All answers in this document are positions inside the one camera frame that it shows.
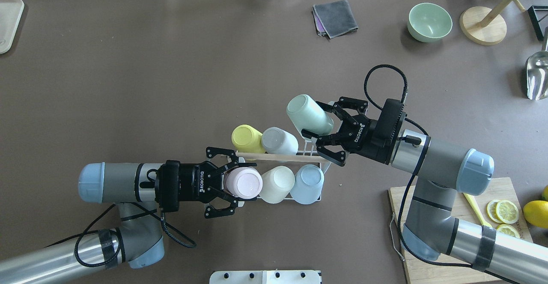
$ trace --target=table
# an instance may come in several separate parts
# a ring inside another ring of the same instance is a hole
[[[409,117],[435,138],[493,156],[494,176],[511,177],[522,205],[546,185],[548,101],[522,89],[540,42],[515,5],[503,11],[505,40],[485,47],[467,40],[458,18],[499,0],[348,0],[360,29],[333,40],[315,34],[311,6],[336,0],[23,1],[14,44],[0,55],[0,259],[78,233],[106,208],[78,197],[87,163],[203,161],[205,147],[231,147],[239,124],[296,135],[284,112],[292,97],[364,99],[364,76],[380,63],[407,75]],[[421,2],[451,14],[441,42],[409,36],[407,13]],[[382,102],[401,88],[386,69],[369,92]],[[322,270],[325,283],[405,283],[387,190],[408,179],[353,156],[332,165],[322,201],[309,206],[253,202],[206,220],[202,204],[182,203],[168,220],[196,249],[166,241],[153,266],[124,264],[75,283],[197,284],[214,270],[276,268]],[[98,227],[118,224],[112,212]],[[546,230],[532,235],[548,245]]]

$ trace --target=wooden cutting board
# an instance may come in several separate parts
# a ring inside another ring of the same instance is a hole
[[[395,212],[396,216],[399,212],[399,206],[402,202],[404,190],[404,186],[390,188],[389,190],[390,204],[392,206],[392,211]],[[404,219],[407,217],[407,211],[409,209],[409,204],[411,204],[411,198],[413,197],[414,190],[415,186],[412,186],[409,189],[409,194],[407,195],[407,200],[405,202],[402,215],[402,225],[405,223]],[[484,218],[491,223],[494,228],[497,228],[500,224],[491,221],[491,219],[487,216],[487,210],[485,209],[487,207],[487,203],[491,200],[510,200],[513,202],[519,208],[519,220],[518,222],[512,224],[512,226],[517,229],[521,239],[532,242],[529,229],[525,219],[523,218],[521,206],[517,200],[517,196],[510,178],[493,179],[489,187],[487,187],[487,190],[485,190],[483,194],[476,196],[476,200],[480,210],[482,210]],[[459,219],[480,224],[480,221],[477,219],[472,207],[468,204],[463,194],[457,194],[451,214]],[[413,255],[407,253],[407,251],[402,250],[402,252],[405,257],[403,266],[405,269],[407,282],[409,284],[468,284],[499,281],[499,279],[493,276],[489,276],[483,272],[477,272],[476,270],[472,270],[470,268],[444,267],[426,264],[414,258]],[[437,261],[443,263],[462,263],[462,261],[444,254],[441,254]]]

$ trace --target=yellow utensil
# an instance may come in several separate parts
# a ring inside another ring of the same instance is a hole
[[[464,194],[464,197],[466,198],[466,200],[468,200],[468,203],[470,204],[470,206],[472,206],[472,209],[474,210],[474,213],[478,217],[480,223],[482,225],[485,225],[485,226],[488,226],[488,227],[493,227],[493,225],[491,225],[490,223],[485,221],[485,218],[483,217],[483,214],[481,213],[481,210],[478,206],[478,202],[476,202],[476,198],[474,196],[470,195],[470,194],[467,194],[467,193],[463,193],[463,194]]]

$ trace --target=mint green cup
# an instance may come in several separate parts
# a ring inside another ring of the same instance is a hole
[[[409,11],[407,30],[421,42],[435,42],[447,36],[453,21],[447,11],[434,3],[419,3]]]

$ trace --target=yellow cup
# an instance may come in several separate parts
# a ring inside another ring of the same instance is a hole
[[[241,152],[265,153],[261,144],[262,133],[252,126],[242,124],[232,132],[232,144]]]

